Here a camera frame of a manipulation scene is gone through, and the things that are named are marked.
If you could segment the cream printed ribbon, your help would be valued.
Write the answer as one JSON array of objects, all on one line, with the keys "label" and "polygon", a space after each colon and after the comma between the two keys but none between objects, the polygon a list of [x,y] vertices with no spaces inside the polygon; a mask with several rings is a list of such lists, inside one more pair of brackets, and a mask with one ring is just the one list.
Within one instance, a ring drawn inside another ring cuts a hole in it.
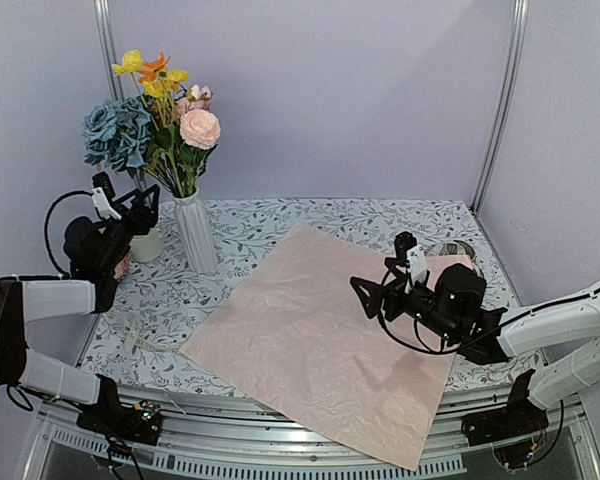
[{"label": "cream printed ribbon", "polygon": [[123,348],[132,352],[135,348],[149,352],[174,352],[179,350],[187,337],[182,340],[155,340],[152,341],[142,335],[143,323],[135,316],[125,316],[119,319]]}]

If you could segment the blue flower bunch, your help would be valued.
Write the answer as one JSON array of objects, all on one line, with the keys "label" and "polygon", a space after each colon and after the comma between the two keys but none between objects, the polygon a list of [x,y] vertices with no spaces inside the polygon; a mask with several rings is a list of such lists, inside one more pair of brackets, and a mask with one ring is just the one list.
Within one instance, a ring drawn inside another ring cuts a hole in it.
[{"label": "blue flower bunch", "polygon": [[158,107],[147,95],[95,107],[83,120],[85,162],[132,178],[149,175],[175,194],[176,179],[167,160],[171,140]]}]

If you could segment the pink wrapping paper sheet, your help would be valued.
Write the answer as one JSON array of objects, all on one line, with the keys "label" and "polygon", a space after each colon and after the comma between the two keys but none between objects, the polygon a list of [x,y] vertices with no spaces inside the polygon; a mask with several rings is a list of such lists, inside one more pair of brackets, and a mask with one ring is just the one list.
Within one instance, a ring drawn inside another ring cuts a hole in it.
[{"label": "pink wrapping paper sheet", "polygon": [[[366,317],[350,279],[378,281],[384,256],[295,224],[182,346],[258,402],[365,455],[414,470],[453,359],[410,350]],[[408,316],[398,338],[439,338]]]}]

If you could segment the peach peony flower stem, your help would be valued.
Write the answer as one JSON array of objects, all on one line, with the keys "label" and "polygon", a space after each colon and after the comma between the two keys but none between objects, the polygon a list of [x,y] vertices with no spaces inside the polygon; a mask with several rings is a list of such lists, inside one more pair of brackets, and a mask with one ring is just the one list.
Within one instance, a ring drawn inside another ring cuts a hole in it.
[{"label": "peach peony flower stem", "polygon": [[197,192],[197,180],[206,172],[210,155],[221,135],[218,117],[210,111],[213,92],[194,84],[176,102],[179,115],[177,157],[181,198]]}]

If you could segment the yellow poppy flower stem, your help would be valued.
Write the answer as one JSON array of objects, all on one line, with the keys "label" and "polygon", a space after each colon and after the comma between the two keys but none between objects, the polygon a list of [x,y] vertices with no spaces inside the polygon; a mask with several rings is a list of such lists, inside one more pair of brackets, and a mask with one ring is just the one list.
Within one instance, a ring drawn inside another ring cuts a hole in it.
[{"label": "yellow poppy flower stem", "polygon": [[139,50],[131,50],[119,63],[113,63],[111,70],[117,78],[125,75],[132,78],[142,108],[150,117],[144,171],[174,197],[184,197],[185,171],[177,165],[182,140],[178,133],[180,114],[176,96],[183,90],[188,72],[170,69],[169,63],[170,58],[163,53],[156,60],[147,61]]}]

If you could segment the orange poppy flower stem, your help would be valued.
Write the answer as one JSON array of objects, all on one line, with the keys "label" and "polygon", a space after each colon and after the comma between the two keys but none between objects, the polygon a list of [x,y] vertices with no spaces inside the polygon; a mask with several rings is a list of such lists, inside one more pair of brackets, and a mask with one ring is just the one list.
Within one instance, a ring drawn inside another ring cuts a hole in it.
[{"label": "orange poppy flower stem", "polygon": [[169,70],[170,59],[161,53],[157,60],[144,61],[138,71],[145,109],[151,114],[151,141],[146,154],[146,172],[161,183],[173,197],[180,197],[179,169],[176,163],[176,127],[179,115],[176,94],[188,78],[184,70]]}]

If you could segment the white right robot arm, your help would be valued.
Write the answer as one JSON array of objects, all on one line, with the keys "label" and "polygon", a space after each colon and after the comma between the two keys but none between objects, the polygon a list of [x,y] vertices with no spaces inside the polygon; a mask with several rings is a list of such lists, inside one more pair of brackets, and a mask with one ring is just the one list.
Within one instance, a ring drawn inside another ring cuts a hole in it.
[{"label": "white right robot arm", "polygon": [[571,352],[532,372],[519,397],[497,415],[497,427],[517,436],[545,410],[600,381],[600,281],[575,294],[535,306],[487,310],[486,281],[454,263],[433,288],[409,270],[390,267],[382,283],[353,277],[350,284],[368,318],[381,328],[406,314],[436,334],[439,355],[458,354],[477,365],[511,361],[531,351],[569,346]]}]

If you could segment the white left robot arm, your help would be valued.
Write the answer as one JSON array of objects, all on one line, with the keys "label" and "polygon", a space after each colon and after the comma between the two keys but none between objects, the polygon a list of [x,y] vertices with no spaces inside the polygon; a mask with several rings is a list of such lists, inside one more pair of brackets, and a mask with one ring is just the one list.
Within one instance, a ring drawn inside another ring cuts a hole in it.
[{"label": "white left robot arm", "polygon": [[0,277],[0,385],[90,406],[91,419],[108,434],[128,426],[128,412],[105,396],[104,379],[74,367],[65,347],[43,334],[62,321],[93,320],[111,309],[118,289],[116,269],[132,240],[155,227],[160,189],[134,189],[116,197],[101,176],[85,192],[97,217],[79,216],[65,228],[69,266],[52,275]]}]

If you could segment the pink patterned ball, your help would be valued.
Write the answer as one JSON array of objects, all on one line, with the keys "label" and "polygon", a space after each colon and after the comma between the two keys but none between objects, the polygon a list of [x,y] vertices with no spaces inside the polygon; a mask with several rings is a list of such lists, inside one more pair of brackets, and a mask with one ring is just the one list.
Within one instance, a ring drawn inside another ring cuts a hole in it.
[{"label": "pink patterned ball", "polygon": [[131,261],[131,252],[128,251],[126,255],[118,262],[114,270],[114,278],[117,282],[121,282],[129,272]]}]

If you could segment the floral patterned tablecloth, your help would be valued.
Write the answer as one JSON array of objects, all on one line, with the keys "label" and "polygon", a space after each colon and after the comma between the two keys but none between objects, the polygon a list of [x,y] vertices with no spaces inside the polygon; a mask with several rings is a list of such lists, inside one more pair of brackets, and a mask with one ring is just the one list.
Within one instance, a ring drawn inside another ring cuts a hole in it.
[{"label": "floral patterned tablecloth", "polygon": [[132,263],[112,309],[101,315],[80,364],[121,384],[179,393],[234,397],[237,390],[174,352],[123,348],[119,319],[135,316],[152,341],[182,340],[244,280],[297,223],[304,223],[383,254],[394,237],[413,233],[427,249],[461,240],[476,252],[474,267],[488,284],[487,308],[513,307],[514,293],[468,207],[460,201],[398,199],[210,200],[207,215],[218,257],[211,274],[187,263],[172,203],[160,208],[163,251],[149,263]]}]

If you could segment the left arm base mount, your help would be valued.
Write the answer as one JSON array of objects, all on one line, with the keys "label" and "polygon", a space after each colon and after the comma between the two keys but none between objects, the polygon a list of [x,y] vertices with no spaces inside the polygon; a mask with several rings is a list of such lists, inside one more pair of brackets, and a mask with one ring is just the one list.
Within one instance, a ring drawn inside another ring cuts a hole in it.
[{"label": "left arm base mount", "polygon": [[118,395],[117,383],[98,375],[100,388],[95,404],[80,404],[76,425],[115,439],[150,446],[158,444],[164,417],[160,406],[149,400],[124,405]]}]

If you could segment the aluminium front rail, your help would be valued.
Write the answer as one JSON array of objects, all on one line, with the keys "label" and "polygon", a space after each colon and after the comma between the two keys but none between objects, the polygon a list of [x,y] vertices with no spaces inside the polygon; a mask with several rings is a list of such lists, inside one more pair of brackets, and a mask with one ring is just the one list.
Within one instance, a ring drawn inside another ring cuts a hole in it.
[{"label": "aluminium front rail", "polygon": [[382,463],[311,432],[245,398],[122,387],[126,400],[162,409],[155,446],[136,444],[133,458],[108,450],[101,435],[76,425],[74,409],[44,404],[25,464],[26,479],[600,479],[600,454],[580,400],[548,413],[534,464],[511,471],[509,459],[535,435],[472,446],[461,431],[469,413],[506,402],[505,386],[447,392],[419,465]]}]

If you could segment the left aluminium frame post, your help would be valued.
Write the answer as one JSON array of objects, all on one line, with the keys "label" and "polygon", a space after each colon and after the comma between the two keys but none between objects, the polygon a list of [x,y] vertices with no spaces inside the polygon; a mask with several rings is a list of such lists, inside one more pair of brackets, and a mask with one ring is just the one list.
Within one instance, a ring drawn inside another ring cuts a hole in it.
[{"label": "left aluminium frame post", "polygon": [[109,2],[107,0],[94,0],[93,6],[101,54],[104,61],[105,78],[109,87],[109,97],[114,101],[123,101],[126,95],[121,78],[114,74],[111,67],[113,63],[118,62],[118,55]]}]

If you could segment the aluminium frame post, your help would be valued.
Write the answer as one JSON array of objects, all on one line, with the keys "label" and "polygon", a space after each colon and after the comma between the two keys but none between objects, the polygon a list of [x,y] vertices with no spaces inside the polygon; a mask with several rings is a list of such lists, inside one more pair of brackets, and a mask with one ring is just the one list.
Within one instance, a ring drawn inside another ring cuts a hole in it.
[{"label": "aluminium frame post", "polygon": [[515,0],[504,75],[496,104],[495,116],[487,141],[478,180],[472,195],[470,210],[478,217],[484,207],[488,189],[495,171],[499,150],[506,130],[509,111],[514,97],[516,80],[524,49],[529,1]]},{"label": "aluminium frame post", "polygon": [[93,6],[101,54],[104,61],[105,78],[109,87],[109,97],[114,101],[123,101],[126,95],[121,78],[114,74],[111,67],[113,63],[118,62],[118,55],[109,2],[107,0],[94,0]]}]

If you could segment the right aluminium frame post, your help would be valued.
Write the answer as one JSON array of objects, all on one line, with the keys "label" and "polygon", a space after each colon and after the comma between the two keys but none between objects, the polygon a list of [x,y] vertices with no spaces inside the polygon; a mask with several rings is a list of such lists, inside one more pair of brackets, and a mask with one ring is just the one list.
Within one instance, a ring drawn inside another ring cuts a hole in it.
[{"label": "right aluminium frame post", "polygon": [[515,0],[504,75],[496,104],[495,116],[487,141],[478,180],[472,195],[470,210],[478,217],[484,207],[488,189],[495,171],[499,150],[506,130],[509,111],[514,97],[516,80],[524,49],[529,1]]}]

